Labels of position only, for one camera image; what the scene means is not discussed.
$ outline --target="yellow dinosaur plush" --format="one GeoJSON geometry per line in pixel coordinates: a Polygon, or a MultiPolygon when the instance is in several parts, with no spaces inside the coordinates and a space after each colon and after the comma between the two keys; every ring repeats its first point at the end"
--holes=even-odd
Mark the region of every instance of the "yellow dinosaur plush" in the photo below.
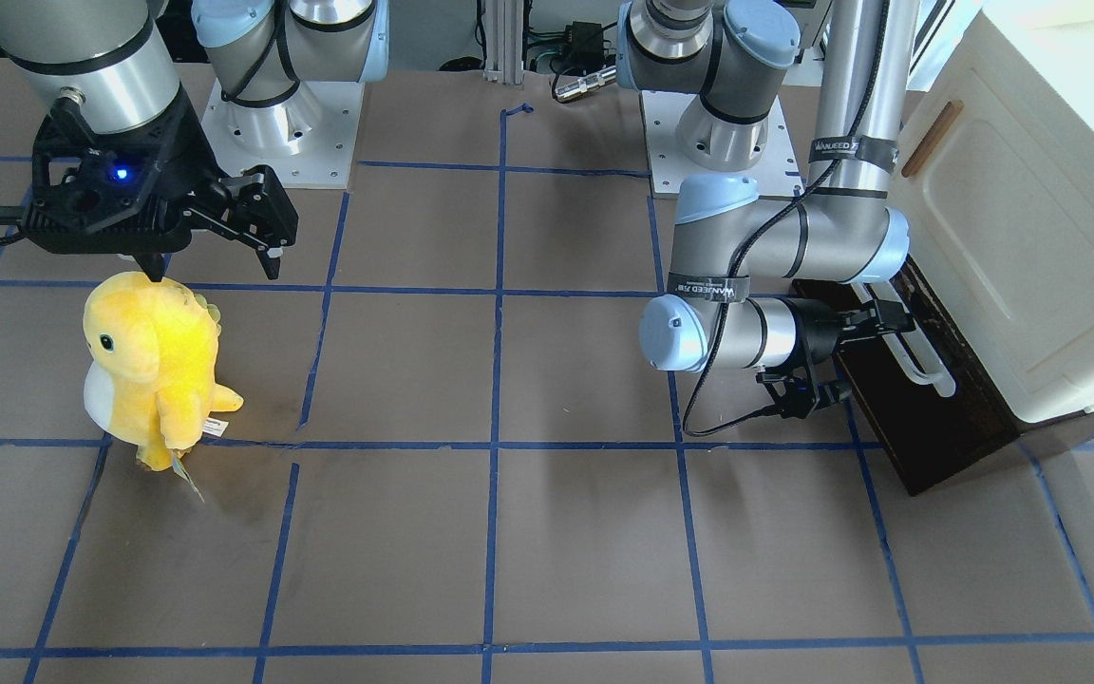
{"type": "Polygon", "coordinates": [[[218,320],[200,294],[136,271],[109,277],[86,300],[83,337],[94,360],[83,406],[104,431],[138,444],[151,471],[174,467],[187,479],[178,459],[200,439],[209,413],[243,406],[213,382],[218,320]]]}

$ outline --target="brown wooden handle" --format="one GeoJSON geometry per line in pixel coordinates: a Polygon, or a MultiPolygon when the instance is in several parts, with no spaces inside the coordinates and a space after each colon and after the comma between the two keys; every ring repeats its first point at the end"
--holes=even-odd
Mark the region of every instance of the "brown wooden handle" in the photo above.
{"type": "Polygon", "coordinates": [[[952,100],[950,103],[943,105],[943,112],[934,118],[931,128],[928,129],[928,134],[923,136],[920,140],[919,147],[915,148],[915,153],[910,155],[909,160],[906,160],[906,165],[903,167],[903,177],[911,177],[911,175],[917,175],[920,170],[923,170],[926,161],[934,152],[934,149],[940,146],[943,140],[943,136],[947,135],[947,130],[952,129],[952,123],[956,120],[956,117],[961,116],[961,112],[964,112],[965,104],[961,100],[952,100]]]}

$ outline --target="white mounting plate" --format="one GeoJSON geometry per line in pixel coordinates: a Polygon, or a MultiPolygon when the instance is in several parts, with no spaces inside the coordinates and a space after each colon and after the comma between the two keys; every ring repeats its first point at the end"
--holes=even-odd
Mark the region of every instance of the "white mounting plate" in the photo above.
{"type": "MultiPolygon", "coordinates": [[[[673,130],[678,126],[682,113],[696,95],[686,92],[664,92],[644,90],[641,92],[641,112],[644,114],[644,141],[648,144],[648,164],[652,172],[652,195],[673,196],[687,176],[696,173],[712,173],[691,162],[678,148],[673,130]]],[[[795,165],[795,153],[791,151],[788,125],[782,120],[779,100],[773,101],[771,114],[767,117],[767,147],[759,161],[744,172],[759,182],[759,195],[764,198],[792,198],[802,186],[800,169],[795,165]]]]}
{"type": "Polygon", "coordinates": [[[260,159],[243,150],[230,134],[226,107],[222,103],[221,83],[213,82],[209,105],[200,117],[209,147],[218,156],[218,165],[237,175],[256,164],[269,164],[277,171],[281,185],[307,189],[342,190],[349,186],[352,151],[357,146],[357,123],[361,120],[363,83],[306,82],[325,109],[326,125],[316,130],[315,139],[304,140],[304,150],[292,156],[260,159]]]}

